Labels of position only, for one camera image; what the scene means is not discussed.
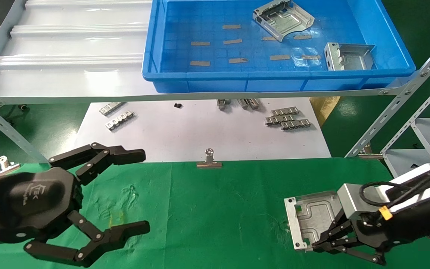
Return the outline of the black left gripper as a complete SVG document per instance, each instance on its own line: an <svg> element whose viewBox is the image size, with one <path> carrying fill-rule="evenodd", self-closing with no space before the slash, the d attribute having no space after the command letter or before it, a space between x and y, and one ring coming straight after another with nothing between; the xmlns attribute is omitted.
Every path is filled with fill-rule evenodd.
<svg viewBox="0 0 430 269"><path fill-rule="evenodd" d="M111 165L141 163L143 149L91 143L49 158L53 167L45 172L20 172L0 176L0 244L29 239L24 250L32 257L88 268L106 252L122 249L130 237L150 232L148 221L116 225L100 231L78 211L82 188ZM76 177L67 170L80 166ZM75 225L90 241L81 249L47 244Z"/></svg>

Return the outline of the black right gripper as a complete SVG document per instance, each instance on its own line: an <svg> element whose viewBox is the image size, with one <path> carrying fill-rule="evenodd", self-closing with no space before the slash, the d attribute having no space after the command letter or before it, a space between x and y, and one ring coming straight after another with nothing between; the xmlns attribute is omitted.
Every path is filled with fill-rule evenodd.
<svg viewBox="0 0 430 269"><path fill-rule="evenodd" d="M355 221L352 228L352 221L344 211L339 211L329 228L321 233L320 239L312 243L312 250L332 255L344 253L384 266L384 253L393 247L430 236L430 199L394 213L390 220L380 221L380 224L370 227ZM341 239L353 230L358 239ZM376 252L369 254L355 249L361 245L372 247Z"/></svg>

